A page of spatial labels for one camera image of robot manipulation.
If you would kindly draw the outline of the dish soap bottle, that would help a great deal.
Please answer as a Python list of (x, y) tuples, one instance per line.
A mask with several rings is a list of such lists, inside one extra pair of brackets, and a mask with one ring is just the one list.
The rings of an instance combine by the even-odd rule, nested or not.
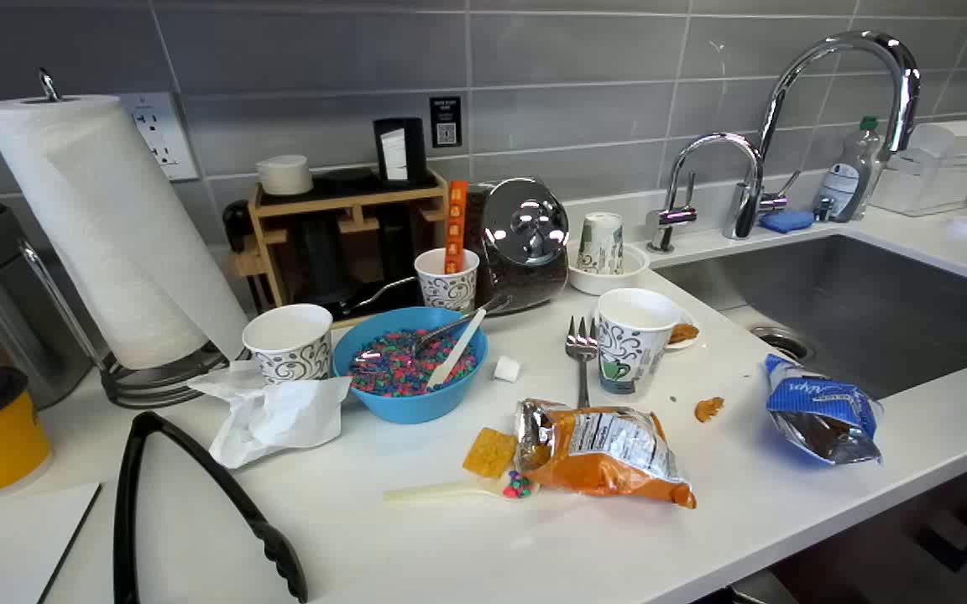
[(821, 215), (825, 220), (849, 220), (875, 187), (880, 167), (880, 117), (862, 115), (858, 131), (843, 140), (841, 161), (821, 181)]

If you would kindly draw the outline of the green patterned paper coffee cup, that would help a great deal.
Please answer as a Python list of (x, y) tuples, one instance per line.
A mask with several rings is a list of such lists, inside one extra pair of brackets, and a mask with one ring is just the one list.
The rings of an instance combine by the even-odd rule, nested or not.
[(609, 391), (640, 391), (651, 383), (683, 310), (656, 290), (610, 290), (596, 304), (597, 379)]

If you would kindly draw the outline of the white paper sheet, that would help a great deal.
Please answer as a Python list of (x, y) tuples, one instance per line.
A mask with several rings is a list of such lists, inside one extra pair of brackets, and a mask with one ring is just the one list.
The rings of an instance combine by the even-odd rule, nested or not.
[(79, 482), (0, 503), (0, 604), (49, 596), (97, 495), (97, 482)]

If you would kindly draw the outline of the orange food crumb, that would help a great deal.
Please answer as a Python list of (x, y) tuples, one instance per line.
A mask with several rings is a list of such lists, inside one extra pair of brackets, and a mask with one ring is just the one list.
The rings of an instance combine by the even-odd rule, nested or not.
[(722, 413), (722, 406), (726, 406), (722, 396), (709, 396), (709, 400), (699, 400), (699, 404), (697, 404), (691, 417), (697, 417), (699, 423), (709, 423), (709, 421), (716, 421), (716, 417)]

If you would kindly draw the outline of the blue sponge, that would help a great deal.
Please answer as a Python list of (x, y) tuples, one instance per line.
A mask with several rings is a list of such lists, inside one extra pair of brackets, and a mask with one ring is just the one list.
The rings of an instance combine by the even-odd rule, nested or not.
[(775, 230), (775, 236), (788, 236), (788, 230), (807, 230), (817, 225), (817, 215), (807, 211), (807, 207), (787, 207), (787, 211), (769, 211), (760, 218), (760, 225), (766, 230)]

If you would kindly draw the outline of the stainless steel sink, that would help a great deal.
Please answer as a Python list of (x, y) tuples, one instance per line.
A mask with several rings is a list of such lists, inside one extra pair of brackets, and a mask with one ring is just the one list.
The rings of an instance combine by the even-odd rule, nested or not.
[(875, 400), (967, 369), (967, 280), (843, 236), (665, 268), (775, 352)]

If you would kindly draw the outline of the black napkin dispenser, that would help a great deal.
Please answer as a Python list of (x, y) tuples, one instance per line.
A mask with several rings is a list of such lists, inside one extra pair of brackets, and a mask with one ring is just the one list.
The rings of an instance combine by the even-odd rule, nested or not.
[(427, 150), (424, 150), (424, 122), (421, 117), (379, 117), (373, 125), (379, 173), (389, 186), (424, 186), (427, 181)]

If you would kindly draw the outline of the clear plastic container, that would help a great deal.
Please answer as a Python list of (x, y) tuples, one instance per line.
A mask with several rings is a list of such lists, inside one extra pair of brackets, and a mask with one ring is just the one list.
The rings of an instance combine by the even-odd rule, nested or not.
[(939, 215), (967, 200), (967, 122), (918, 125), (882, 166), (875, 206), (898, 215)]

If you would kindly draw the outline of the paper cup with orange stick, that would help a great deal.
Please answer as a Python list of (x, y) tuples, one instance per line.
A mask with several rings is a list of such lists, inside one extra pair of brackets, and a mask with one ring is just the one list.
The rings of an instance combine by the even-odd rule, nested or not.
[(430, 248), (413, 259), (424, 302), (438, 310), (469, 311), (478, 304), (481, 259), (474, 253), (465, 253), (459, 272), (446, 272), (445, 261), (445, 248)]

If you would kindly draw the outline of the white paper towel roll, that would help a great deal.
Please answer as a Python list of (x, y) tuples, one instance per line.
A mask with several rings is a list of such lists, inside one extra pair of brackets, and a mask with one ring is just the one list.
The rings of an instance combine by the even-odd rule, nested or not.
[(0, 102), (0, 153), (126, 369), (242, 352), (244, 311), (119, 97)]

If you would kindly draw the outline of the paper cup on saucer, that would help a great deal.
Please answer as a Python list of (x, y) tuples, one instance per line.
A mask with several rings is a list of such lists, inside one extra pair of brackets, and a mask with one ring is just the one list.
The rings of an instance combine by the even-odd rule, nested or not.
[(580, 220), (578, 266), (589, 272), (617, 272), (624, 259), (624, 225), (610, 211), (589, 211)]

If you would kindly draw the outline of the black tongs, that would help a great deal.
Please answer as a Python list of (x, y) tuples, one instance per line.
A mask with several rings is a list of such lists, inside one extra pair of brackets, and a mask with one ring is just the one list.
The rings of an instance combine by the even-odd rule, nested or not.
[(308, 578), (293, 541), (261, 513), (250, 490), (162, 413), (137, 413), (126, 437), (112, 517), (112, 601), (140, 604), (144, 559), (158, 559), (158, 530), (175, 549), (212, 544), (212, 530), (233, 520), (272, 565), (293, 604), (308, 601)]

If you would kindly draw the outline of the wooden organizer rack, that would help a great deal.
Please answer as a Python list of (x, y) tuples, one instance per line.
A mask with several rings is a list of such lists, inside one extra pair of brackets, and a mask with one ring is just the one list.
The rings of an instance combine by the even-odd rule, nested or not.
[(327, 172), (307, 193), (257, 187), (223, 211), (233, 272), (257, 310), (321, 302), (336, 318), (416, 302), (413, 259), (440, 240), (446, 181), (383, 181), (369, 167)]

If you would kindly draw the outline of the small cookie by cup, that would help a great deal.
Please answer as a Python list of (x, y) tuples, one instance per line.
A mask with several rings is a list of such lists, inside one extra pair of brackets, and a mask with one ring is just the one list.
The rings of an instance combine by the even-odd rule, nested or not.
[(697, 322), (678, 322), (675, 329), (672, 329), (672, 338), (668, 338), (668, 352), (675, 352), (675, 349), (688, 349), (691, 341), (699, 338), (699, 327)]

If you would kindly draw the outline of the small white cup on rack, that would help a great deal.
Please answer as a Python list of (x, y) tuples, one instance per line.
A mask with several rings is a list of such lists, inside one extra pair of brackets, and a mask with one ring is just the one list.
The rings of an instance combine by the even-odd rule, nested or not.
[(307, 153), (276, 153), (257, 166), (267, 193), (307, 193), (312, 187), (312, 172)]

